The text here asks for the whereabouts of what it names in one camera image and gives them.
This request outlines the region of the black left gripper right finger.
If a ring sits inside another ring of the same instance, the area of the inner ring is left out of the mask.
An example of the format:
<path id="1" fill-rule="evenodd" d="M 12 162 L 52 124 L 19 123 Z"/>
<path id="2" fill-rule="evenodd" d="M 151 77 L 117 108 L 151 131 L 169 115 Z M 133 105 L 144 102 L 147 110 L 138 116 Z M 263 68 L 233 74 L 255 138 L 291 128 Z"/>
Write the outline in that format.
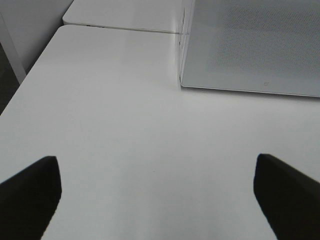
<path id="1" fill-rule="evenodd" d="M 320 184 L 271 154 L 258 155 L 253 192 L 278 240 L 320 238 Z"/>

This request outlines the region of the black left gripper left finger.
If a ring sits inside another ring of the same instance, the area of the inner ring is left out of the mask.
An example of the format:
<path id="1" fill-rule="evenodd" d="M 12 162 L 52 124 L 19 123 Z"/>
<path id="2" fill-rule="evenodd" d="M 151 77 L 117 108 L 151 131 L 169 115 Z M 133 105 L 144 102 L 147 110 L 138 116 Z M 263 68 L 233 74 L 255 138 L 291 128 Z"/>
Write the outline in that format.
<path id="1" fill-rule="evenodd" d="M 40 240 L 62 196 L 58 160 L 45 156 L 0 184 L 0 238 Z"/>

